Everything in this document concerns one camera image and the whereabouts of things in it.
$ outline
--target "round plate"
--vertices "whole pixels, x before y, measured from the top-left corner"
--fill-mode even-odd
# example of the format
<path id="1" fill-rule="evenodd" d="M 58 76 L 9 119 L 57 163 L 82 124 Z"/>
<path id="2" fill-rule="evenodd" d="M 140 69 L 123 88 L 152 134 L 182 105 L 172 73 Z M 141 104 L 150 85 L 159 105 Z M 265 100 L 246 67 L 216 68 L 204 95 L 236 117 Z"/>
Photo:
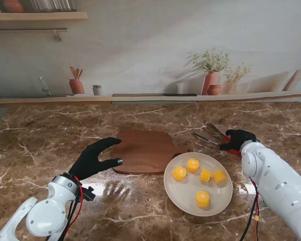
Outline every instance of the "round plate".
<path id="1" fill-rule="evenodd" d="M 173 177 L 175 168 L 181 166 L 187 170 L 187 161 L 190 158 L 199 160 L 199 170 L 196 173 L 187 171 L 186 177 L 182 181 L 175 180 Z M 199 179 L 203 168 L 212 173 L 208 183 Z M 217 184 L 213 179 L 213 173 L 219 169 L 225 172 L 227 179 Z M 167 195 L 177 207 L 184 212 L 200 217 L 212 216 L 223 211 L 229 205 L 233 194 L 231 178 L 225 168 L 214 158 L 196 152 L 184 153 L 171 160 L 165 169 L 164 186 Z M 207 191 L 210 195 L 210 205 L 207 208 L 200 208 L 196 204 L 196 194 L 199 191 Z"/>

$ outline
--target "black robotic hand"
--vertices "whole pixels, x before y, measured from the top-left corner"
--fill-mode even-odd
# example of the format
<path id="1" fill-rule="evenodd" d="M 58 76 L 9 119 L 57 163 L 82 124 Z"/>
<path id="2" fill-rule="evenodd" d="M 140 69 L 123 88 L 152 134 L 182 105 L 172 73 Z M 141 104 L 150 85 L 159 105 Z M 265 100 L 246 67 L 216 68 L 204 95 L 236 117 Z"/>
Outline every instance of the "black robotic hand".
<path id="1" fill-rule="evenodd" d="M 99 154 L 108 147 L 121 143 L 120 139 L 108 137 L 101 139 L 88 147 L 80 154 L 75 164 L 70 168 L 69 174 L 77 176 L 79 180 L 86 179 L 98 172 L 122 164 L 122 159 L 110 159 L 103 162 L 98 161 Z"/>
<path id="2" fill-rule="evenodd" d="M 227 130 L 225 135 L 231 136 L 231 141 L 226 144 L 221 144 L 219 146 L 220 150 L 227 151 L 227 150 L 237 150 L 241 149 L 241 146 L 244 142 L 248 140 L 258 141 L 256 139 L 255 134 L 251 132 L 247 132 L 244 130 Z"/>

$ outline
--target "marble countertop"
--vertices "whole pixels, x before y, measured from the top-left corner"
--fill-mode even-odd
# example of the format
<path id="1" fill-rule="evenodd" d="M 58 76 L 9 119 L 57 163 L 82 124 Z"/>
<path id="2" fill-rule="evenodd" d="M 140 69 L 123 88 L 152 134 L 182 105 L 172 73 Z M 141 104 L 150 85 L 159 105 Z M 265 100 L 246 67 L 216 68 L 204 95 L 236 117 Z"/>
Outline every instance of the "marble countertop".
<path id="1" fill-rule="evenodd" d="M 120 129 L 164 131 L 179 147 L 218 160 L 229 172 L 233 197 L 211 217 L 195 217 L 168 198 L 163 176 L 120 175 L 112 170 L 83 181 L 96 198 L 83 210 L 66 240 L 238 240 L 254 199 L 254 187 L 231 154 L 194 139 L 205 122 L 219 130 L 244 129 L 257 135 L 301 174 L 301 104 L 203 103 L 167 105 L 41 105 L 9 110 L 0 123 L 0 229 L 27 198 L 47 197 L 47 184 L 69 170 L 81 151 L 99 138 L 115 137 Z M 112 149 L 101 159 L 111 157 Z M 260 240 L 295 240 L 293 232 L 262 200 Z M 35 238 L 17 228 L 20 240 Z M 246 240 L 254 240 L 253 225 Z"/>

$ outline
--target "corn chunk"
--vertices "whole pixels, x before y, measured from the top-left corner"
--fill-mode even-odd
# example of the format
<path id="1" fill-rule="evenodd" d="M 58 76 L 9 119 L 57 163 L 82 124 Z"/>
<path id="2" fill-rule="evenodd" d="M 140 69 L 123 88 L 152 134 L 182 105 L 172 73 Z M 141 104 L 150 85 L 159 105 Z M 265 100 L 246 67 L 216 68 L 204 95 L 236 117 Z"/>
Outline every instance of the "corn chunk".
<path id="1" fill-rule="evenodd" d="M 211 171 L 207 169 L 202 169 L 200 180 L 203 182 L 209 182 L 211 178 Z"/>
<path id="2" fill-rule="evenodd" d="M 208 207 L 210 204 L 210 195 L 206 191 L 199 191 L 196 195 L 196 203 L 199 207 Z"/>
<path id="3" fill-rule="evenodd" d="M 218 171 L 214 172 L 213 178 L 216 183 L 220 183 L 220 182 L 223 182 L 226 180 L 226 175 L 223 170 L 218 170 Z"/>
<path id="4" fill-rule="evenodd" d="M 173 172 L 173 177 L 176 180 L 182 181 L 186 176 L 186 169 L 183 167 L 177 167 Z"/>
<path id="5" fill-rule="evenodd" d="M 197 170 L 200 167 L 200 163 L 198 160 L 196 159 L 189 159 L 187 162 L 187 169 L 189 170 L 189 172 L 191 173 L 195 173 L 197 172 Z"/>

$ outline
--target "tongs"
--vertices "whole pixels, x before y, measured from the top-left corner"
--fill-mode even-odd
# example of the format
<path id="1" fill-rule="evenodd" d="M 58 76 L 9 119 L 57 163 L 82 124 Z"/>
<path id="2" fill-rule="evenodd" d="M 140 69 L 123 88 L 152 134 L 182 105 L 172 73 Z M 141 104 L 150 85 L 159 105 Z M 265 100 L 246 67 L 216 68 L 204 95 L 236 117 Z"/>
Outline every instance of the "tongs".
<path id="1" fill-rule="evenodd" d="M 216 134 L 216 135 L 218 135 L 220 138 L 222 138 L 224 141 L 226 141 L 226 142 L 230 142 L 231 141 L 231 139 L 230 138 L 228 138 L 226 135 L 224 135 L 223 133 L 221 133 L 212 123 L 206 123 L 206 128 L 207 129 L 209 129 L 209 130 L 211 130 L 214 134 Z M 217 142 L 215 142 L 215 141 L 212 141 L 212 140 L 209 140 L 209 139 L 207 139 L 206 137 L 204 137 L 204 136 L 201 136 L 201 135 L 199 135 L 199 134 L 197 134 L 197 133 L 192 133 L 192 135 L 195 137 L 195 138 L 197 138 L 197 139 L 199 139 L 199 140 L 201 140 L 202 142 L 205 142 L 205 143 L 207 143 L 207 144 L 210 144 L 210 145 L 214 145 L 214 146 L 219 146 L 220 144 L 219 143 L 217 143 Z M 229 152 L 229 153 L 231 153 L 231 154 L 234 154 L 234 155 L 236 155 L 236 156 L 240 156 L 240 152 L 239 151 L 237 151 L 237 150 L 228 150 L 227 152 Z"/>

